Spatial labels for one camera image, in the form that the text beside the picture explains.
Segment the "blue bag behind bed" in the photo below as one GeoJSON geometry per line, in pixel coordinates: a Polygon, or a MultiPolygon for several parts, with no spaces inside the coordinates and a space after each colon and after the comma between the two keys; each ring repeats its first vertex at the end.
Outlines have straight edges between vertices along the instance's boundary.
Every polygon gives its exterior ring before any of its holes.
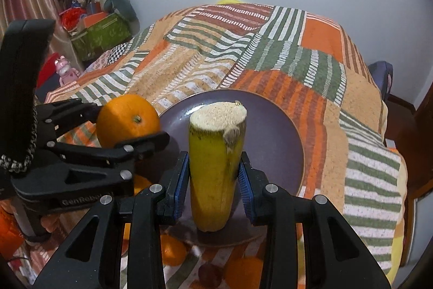
{"type": "Polygon", "coordinates": [[[368,66],[368,70],[379,88],[383,101],[386,101],[391,94],[393,66],[387,61],[376,61],[368,66]]]}

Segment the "pink toy figure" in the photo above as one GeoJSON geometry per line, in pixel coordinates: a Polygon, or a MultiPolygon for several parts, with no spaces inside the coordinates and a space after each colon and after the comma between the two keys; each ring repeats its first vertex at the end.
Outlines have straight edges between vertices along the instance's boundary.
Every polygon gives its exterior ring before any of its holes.
{"type": "Polygon", "coordinates": [[[80,76],[80,72],[72,67],[70,62],[64,57],[56,59],[55,62],[56,73],[60,77],[60,86],[65,86],[70,82],[76,82],[80,76]]]}

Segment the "purple round plate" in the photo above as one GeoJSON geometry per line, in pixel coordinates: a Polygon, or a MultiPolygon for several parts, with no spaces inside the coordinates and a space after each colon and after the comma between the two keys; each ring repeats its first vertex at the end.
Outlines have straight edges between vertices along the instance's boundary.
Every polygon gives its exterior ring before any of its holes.
{"type": "MultiPolygon", "coordinates": [[[[172,169],[182,151],[189,149],[189,117],[201,106],[218,101],[239,101],[247,110],[244,151],[253,168],[266,174],[268,181],[297,195],[304,176],[304,149],[297,127],[286,113],[270,100],[238,89],[218,89],[192,95],[174,104],[160,116],[162,130],[170,136],[168,146],[138,167],[138,174],[152,183],[172,169]]],[[[226,247],[255,240],[266,227],[254,227],[245,215],[239,190],[235,191],[231,217],[217,232],[200,232],[192,218],[190,200],[184,202],[182,216],[167,228],[174,238],[190,245],[226,247]]]]}

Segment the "dark red grape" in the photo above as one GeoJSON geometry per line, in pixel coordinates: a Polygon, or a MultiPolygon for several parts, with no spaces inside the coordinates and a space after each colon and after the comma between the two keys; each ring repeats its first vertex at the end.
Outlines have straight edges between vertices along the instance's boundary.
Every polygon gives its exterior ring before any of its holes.
{"type": "Polygon", "coordinates": [[[218,288],[222,283],[223,269],[210,262],[199,267],[198,278],[200,284],[205,288],[218,288]]]}

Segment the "patchwork striped bedspread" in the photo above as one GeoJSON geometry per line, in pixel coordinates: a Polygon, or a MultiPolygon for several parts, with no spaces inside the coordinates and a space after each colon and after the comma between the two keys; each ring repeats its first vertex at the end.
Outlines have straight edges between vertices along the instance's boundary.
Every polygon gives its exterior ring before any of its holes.
{"type": "Polygon", "coordinates": [[[297,193],[329,197],[394,280],[406,165],[385,147],[388,108],[334,21],[258,4],[183,9],[103,54],[47,99],[104,104],[131,93],[162,113],[188,96],[229,88],[263,96],[291,118],[304,150],[297,193]]]}

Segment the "small mandarin orange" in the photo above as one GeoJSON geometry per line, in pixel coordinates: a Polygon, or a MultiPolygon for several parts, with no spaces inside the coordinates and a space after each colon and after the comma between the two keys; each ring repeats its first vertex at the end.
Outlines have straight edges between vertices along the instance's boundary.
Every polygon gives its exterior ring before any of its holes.
{"type": "Polygon", "coordinates": [[[163,264],[172,267],[181,265],[188,254],[181,241],[167,234],[161,235],[161,249],[163,264]]]}
{"type": "Polygon", "coordinates": [[[232,260],[224,272],[224,280],[229,288],[259,289],[264,261],[256,257],[232,260]]]}

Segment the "brown wooden door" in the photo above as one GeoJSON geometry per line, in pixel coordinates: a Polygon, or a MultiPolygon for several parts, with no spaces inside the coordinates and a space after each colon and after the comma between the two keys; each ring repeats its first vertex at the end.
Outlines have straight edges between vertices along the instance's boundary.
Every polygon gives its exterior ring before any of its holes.
{"type": "Polygon", "coordinates": [[[401,265],[409,258],[415,231],[415,199],[432,189],[432,89],[420,106],[390,95],[385,138],[393,140],[407,168],[407,195],[404,202],[404,240],[401,265]]]}

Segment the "long yellow banana piece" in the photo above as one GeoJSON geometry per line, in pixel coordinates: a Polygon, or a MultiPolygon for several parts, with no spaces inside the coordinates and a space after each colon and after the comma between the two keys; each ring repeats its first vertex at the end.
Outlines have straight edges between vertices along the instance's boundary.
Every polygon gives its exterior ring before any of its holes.
{"type": "Polygon", "coordinates": [[[189,118],[191,210],[202,232],[219,231],[230,218],[246,128],[238,101],[207,104],[189,118]]]}

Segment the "large orange without sticker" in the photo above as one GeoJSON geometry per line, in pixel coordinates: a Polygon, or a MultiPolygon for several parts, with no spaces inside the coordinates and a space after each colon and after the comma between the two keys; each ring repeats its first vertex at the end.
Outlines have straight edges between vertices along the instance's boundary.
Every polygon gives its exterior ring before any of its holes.
{"type": "Polygon", "coordinates": [[[96,120],[96,134],[103,148],[139,137],[156,134],[161,130],[159,115],[143,97],[121,95],[105,104],[96,120]]]}

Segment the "yellow pillow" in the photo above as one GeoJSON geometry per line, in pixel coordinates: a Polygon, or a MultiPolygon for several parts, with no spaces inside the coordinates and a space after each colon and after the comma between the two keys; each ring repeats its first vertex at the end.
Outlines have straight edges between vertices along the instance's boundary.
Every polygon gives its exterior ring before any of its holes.
{"type": "Polygon", "coordinates": [[[227,5],[227,4],[243,4],[243,1],[240,0],[219,0],[217,2],[218,5],[227,5]]]}

